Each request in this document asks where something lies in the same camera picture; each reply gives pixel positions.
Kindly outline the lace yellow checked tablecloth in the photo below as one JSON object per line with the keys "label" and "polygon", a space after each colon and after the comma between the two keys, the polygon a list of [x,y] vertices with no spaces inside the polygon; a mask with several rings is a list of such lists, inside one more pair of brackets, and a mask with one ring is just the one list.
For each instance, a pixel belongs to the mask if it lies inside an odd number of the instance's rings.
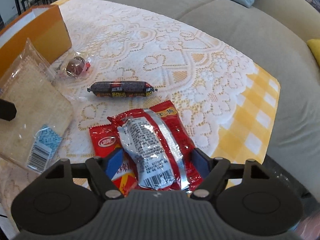
{"label": "lace yellow checked tablecloth", "polygon": [[[280,85],[251,59],[207,33],[172,18],[102,0],[59,0],[72,47],[94,55],[84,77],[59,78],[74,119],[57,158],[94,153],[89,128],[129,109],[170,100],[197,147],[211,157],[263,162]],[[158,91],[134,98],[97,97],[99,81],[145,81]]]}

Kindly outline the round chocolate cake packet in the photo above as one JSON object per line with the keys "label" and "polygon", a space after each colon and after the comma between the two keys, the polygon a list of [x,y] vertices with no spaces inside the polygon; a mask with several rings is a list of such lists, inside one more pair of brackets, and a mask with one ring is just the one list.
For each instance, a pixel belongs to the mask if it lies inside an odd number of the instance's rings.
{"label": "round chocolate cake packet", "polygon": [[78,79],[87,74],[94,61],[94,55],[83,51],[71,51],[54,68],[61,78]]}

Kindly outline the orange white storage box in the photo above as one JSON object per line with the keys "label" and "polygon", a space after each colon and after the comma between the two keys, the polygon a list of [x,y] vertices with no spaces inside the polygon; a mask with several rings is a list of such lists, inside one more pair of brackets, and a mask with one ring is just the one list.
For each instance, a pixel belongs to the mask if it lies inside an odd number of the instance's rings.
{"label": "orange white storage box", "polygon": [[27,40],[49,63],[72,47],[58,5],[32,7],[1,30],[1,76],[23,51]]}

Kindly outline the red noodle snack packet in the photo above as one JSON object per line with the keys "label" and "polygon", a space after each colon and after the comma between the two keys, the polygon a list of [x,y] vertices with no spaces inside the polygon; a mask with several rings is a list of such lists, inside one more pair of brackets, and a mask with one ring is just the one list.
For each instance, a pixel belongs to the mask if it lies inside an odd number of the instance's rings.
{"label": "red noodle snack packet", "polygon": [[139,188],[193,191],[200,185],[202,177],[191,162],[195,145],[170,100],[108,120],[135,164]]}

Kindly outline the dark sausage stick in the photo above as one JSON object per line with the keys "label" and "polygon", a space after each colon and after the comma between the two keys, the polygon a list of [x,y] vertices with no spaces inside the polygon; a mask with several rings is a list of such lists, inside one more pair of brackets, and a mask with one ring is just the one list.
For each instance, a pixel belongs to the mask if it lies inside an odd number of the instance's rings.
{"label": "dark sausage stick", "polygon": [[87,91],[97,97],[134,98],[150,96],[158,89],[145,81],[99,81],[93,83]]}

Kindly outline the bagged sliced bread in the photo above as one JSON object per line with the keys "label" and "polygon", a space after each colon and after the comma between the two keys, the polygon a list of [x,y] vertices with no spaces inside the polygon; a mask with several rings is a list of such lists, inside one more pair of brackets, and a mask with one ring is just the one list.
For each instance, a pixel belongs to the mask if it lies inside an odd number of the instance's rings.
{"label": "bagged sliced bread", "polygon": [[15,119],[1,120],[1,157],[37,173],[47,168],[73,119],[73,107],[54,81],[31,40],[1,76],[1,99],[17,109]]}

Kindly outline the yellow cushion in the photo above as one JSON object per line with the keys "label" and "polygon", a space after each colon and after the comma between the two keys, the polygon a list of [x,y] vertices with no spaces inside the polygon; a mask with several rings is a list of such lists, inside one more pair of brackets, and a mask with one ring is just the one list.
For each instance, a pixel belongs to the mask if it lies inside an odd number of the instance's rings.
{"label": "yellow cushion", "polygon": [[307,45],[316,59],[318,66],[320,66],[320,39],[310,39],[307,41]]}

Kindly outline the grey green sofa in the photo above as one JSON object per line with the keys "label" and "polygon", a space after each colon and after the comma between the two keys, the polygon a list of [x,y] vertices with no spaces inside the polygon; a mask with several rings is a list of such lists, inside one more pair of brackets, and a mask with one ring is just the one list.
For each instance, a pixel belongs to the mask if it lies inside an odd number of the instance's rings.
{"label": "grey green sofa", "polygon": [[307,42],[319,38],[319,13],[305,0],[106,0],[153,11],[217,37],[280,83],[269,162],[319,198],[319,65]]}

